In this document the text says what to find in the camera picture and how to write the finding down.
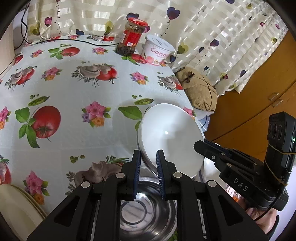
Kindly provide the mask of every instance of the jar label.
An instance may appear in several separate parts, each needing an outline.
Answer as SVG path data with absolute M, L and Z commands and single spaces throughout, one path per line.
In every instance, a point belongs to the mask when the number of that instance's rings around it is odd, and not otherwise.
M 120 39 L 120 42 L 126 46 L 133 47 L 136 46 L 142 34 L 129 32 L 125 30 Z

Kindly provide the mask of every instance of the pea pod print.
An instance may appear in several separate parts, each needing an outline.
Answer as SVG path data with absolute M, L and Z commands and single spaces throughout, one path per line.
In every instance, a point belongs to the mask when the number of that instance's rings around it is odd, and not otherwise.
M 47 101 L 50 97 L 49 96 L 41 96 L 37 98 L 36 100 L 31 101 L 28 106 L 34 106 L 34 105 L 39 105 L 45 101 Z
M 149 98 L 140 99 L 134 102 L 135 105 L 151 104 L 154 100 Z

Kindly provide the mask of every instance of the curtain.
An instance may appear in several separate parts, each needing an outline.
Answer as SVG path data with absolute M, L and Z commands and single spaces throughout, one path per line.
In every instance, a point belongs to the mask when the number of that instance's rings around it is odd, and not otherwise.
M 147 34 L 167 40 L 176 49 L 166 60 L 172 70 L 197 69 L 218 95 L 240 92 L 288 30 L 263 0 L 32 0 L 28 39 L 89 34 L 110 41 L 129 16 L 149 24 L 140 43 Z

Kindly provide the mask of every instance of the red label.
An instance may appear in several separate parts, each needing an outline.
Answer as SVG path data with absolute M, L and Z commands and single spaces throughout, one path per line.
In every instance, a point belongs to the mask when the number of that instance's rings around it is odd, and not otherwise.
M 141 34 L 129 32 L 127 30 L 125 30 L 123 34 L 125 34 L 123 44 L 129 47 L 136 46 L 141 37 Z

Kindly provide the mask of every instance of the table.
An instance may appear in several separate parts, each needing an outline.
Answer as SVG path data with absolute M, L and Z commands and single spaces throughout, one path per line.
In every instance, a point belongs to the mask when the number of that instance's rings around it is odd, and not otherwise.
M 131 160 L 151 106 L 171 103 L 195 118 L 168 66 L 114 49 L 57 40 L 25 45 L 0 80 L 1 183 L 25 189 L 47 213 L 83 180 L 104 181 Z

